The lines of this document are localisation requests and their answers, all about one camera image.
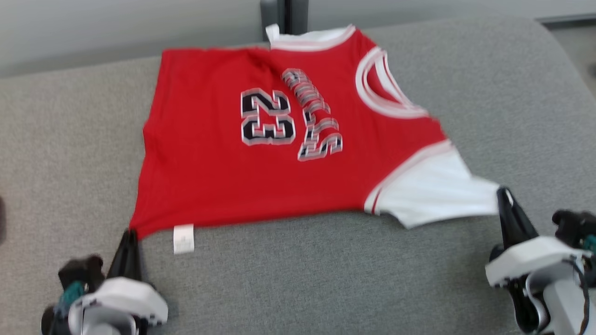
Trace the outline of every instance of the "cable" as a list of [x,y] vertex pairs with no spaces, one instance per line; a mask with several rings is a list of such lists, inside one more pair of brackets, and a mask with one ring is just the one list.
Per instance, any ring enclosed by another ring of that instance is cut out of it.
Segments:
[[578,335],[584,335],[590,320],[590,295],[588,294],[588,283],[586,282],[586,277],[583,275],[583,271],[579,268],[575,259],[566,259],[563,262],[571,264],[573,270],[575,270],[579,276],[579,284],[581,285],[583,291],[583,320]]

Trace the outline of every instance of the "jersey lettering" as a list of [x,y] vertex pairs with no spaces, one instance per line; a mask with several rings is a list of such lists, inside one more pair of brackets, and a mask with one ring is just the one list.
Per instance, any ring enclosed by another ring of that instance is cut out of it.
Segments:
[[304,108],[306,133],[298,152],[298,160],[323,158],[327,154],[341,151],[343,141],[339,123],[331,117],[329,105],[325,103],[311,80],[298,69],[284,71],[282,79]]
[[288,98],[282,92],[273,91],[271,97],[255,88],[242,92],[240,99],[242,142],[247,145],[283,145],[294,141],[296,127],[290,116]]

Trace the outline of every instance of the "white armhole trim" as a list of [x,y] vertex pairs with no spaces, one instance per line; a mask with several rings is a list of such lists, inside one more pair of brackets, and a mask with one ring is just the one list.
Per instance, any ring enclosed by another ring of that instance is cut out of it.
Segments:
[[[367,76],[373,66],[375,66],[383,89],[398,100],[398,103],[379,96],[371,89]],[[377,46],[372,48],[358,64],[355,80],[356,91],[362,102],[379,114],[398,119],[416,119],[429,115],[425,109],[410,102],[401,89],[399,89],[398,84],[389,71],[387,53]]]
[[345,28],[319,30],[302,35],[285,35],[280,34],[280,27],[277,24],[272,24],[265,28],[271,49],[292,51],[320,51],[330,49],[348,40],[355,31],[356,27],[350,25]]
[[496,215],[499,185],[473,176],[450,141],[408,159],[368,196],[364,210],[395,216],[406,228],[476,215]]

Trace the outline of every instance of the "white sleeve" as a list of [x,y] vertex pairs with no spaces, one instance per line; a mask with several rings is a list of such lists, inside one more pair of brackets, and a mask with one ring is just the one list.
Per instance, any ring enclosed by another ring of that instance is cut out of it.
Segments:
[[368,196],[365,210],[390,213],[406,228],[477,215],[496,215],[499,185],[473,176],[444,141],[420,150]]

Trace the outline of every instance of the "white label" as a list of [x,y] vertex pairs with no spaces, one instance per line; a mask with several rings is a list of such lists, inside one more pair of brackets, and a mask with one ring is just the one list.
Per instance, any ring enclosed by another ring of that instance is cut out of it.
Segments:
[[174,227],[174,255],[194,251],[194,225]]

